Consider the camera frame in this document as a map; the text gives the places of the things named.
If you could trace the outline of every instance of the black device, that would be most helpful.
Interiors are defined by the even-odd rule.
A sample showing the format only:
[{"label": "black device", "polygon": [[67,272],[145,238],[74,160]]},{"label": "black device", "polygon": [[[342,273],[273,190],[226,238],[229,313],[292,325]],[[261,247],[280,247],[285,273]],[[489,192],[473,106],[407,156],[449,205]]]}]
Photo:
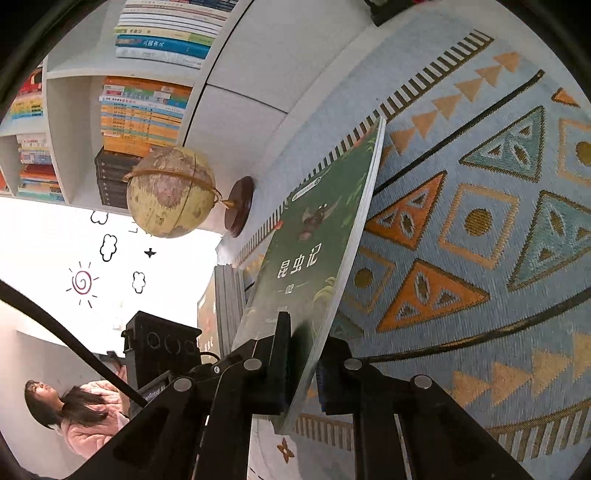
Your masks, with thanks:
[{"label": "black device", "polygon": [[198,328],[136,313],[121,333],[129,385],[138,390],[167,371],[181,375],[201,365],[199,335]]}]

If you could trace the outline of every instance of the girl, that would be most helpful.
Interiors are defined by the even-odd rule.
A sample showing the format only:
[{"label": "girl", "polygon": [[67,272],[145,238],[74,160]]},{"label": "girl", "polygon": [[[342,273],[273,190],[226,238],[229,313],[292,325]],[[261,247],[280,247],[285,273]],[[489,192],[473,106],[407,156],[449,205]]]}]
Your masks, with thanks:
[{"label": "girl", "polygon": [[[125,367],[118,376],[127,380]],[[29,380],[25,402],[35,420],[60,432],[68,447],[88,459],[129,420],[129,399],[107,380],[73,387],[59,396],[55,389]]]}]

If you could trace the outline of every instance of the sun drawing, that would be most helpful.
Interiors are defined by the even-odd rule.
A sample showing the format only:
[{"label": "sun drawing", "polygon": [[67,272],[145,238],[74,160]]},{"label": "sun drawing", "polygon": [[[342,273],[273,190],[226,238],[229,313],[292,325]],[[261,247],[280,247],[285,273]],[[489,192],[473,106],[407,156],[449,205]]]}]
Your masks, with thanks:
[{"label": "sun drawing", "polygon": [[[88,270],[90,270],[90,262],[88,263],[88,267],[86,268],[86,270],[82,270],[82,263],[81,262],[78,262],[78,267],[80,268],[80,270],[78,272],[76,272],[76,274],[74,274],[74,271],[71,268],[68,268],[68,270],[70,270],[70,272],[72,273],[72,286],[70,288],[68,288],[66,291],[73,290],[78,295],[88,295],[88,294],[90,294],[90,289],[92,288],[92,283],[95,280],[98,280],[99,277],[92,278],[90,273],[88,273]],[[90,296],[93,298],[97,298],[97,296],[93,295],[93,294],[90,294]],[[90,303],[90,300],[87,298],[86,301],[88,302],[88,306],[90,308],[92,308],[92,303]],[[81,304],[82,304],[82,299],[79,299],[78,305],[81,305]]]}]

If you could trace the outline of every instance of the orange triangle pattern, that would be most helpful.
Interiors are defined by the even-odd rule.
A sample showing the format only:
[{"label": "orange triangle pattern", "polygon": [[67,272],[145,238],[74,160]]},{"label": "orange triangle pattern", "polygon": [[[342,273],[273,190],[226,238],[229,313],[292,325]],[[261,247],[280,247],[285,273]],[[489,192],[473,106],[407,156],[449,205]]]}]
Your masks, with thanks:
[{"label": "orange triangle pattern", "polygon": [[381,167],[384,165],[386,158],[390,155],[390,151],[394,148],[394,145],[388,145],[387,147],[382,147],[382,156],[379,158],[379,166]]},{"label": "orange triangle pattern", "polygon": [[485,69],[477,69],[476,73],[486,80],[487,83],[496,87],[496,83],[499,79],[502,66],[495,65],[493,67],[487,67]]},{"label": "orange triangle pattern", "polygon": [[494,362],[492,365],[492,404],[497,406],[531,380],[531,375],[518,368]]},{"label": "orange triangle pattern", "polygon": [[562,87],[556,90],[556,93],[551,97],[551,100],[553,102],[562,103],[563,105],[580,108],[580,105]]},{"label": "orange triangle pattern", "polygon": [[493,59],[503,65],[511,73],[515,73],[517,66],[519,65],[519,61],[521,60],[521,55],[519,55],[516,51],[512,51],[509,53],[497,55],[496,57],[493,57]]},{"label": "orange triangle pattern", "polygon": [[415,250],[437,202],[446,174],[446,171],[439,172],[396,200],[371,217],[365,224],[365,229],[374,235]]},{"label": "orange triangle pattern", "polygon": [[376,330],[390,330],[449,315],[490,299],[484,290],[417,258]]},{"label": "orange triangle pattern", "polygon": [[433,100],[432,103],[435,105],[435,108],[441,112],[445,119],[449,120],[449,118],[453,115],[453,112],[456,111],[457,103],[461,98],[462,95],[458,93],[457,95],[437,98]]},{"label": "orange triangle pattern", "polygon": [[392,132],[390,134],[390,138],[394,142],[394,147],[398,152],[398,155],[402,155],[406,149],[408,148],[408,144],[413,139],[415,133],[415,128],[409,128],[407,130],[398,130],[397,132]]},{"label": "orange triangle pattern", "polygon": [[476,98],[476,95],[478,95],[478,90],[480,90],[480,86],[482,85],[483,81],[484,79],[479,78],[468,80],[467,82],[455,83],[454,85],[464,94],[468,100],[473,102]]},{"label": "orange triangle pattern", "polygon": [[452,398],[461,407],[472,403],[490,387],[488,383],[483,382],[479,378],[471,377],[470,375],[457,371],[453,373]]},{"label": "orange triangle pattern", "polygon": [[534,375],[531,393],[536,398],[566,370],[570,358],[544,350],[534,350],[531,354],[531,363]]},{"label": "orange triangle pattern", "polygon": [[573,382],[591,367],[591,335],[573,334]]},{"label": "orange triangle pattern", "polygon": [[436,118],[437,110],[434,110],[432,112],[422,113],[421,115],[414,115],[411,117],[411,120],[413,121],[414,126],[417,127],[421,137],[426,138]]}]

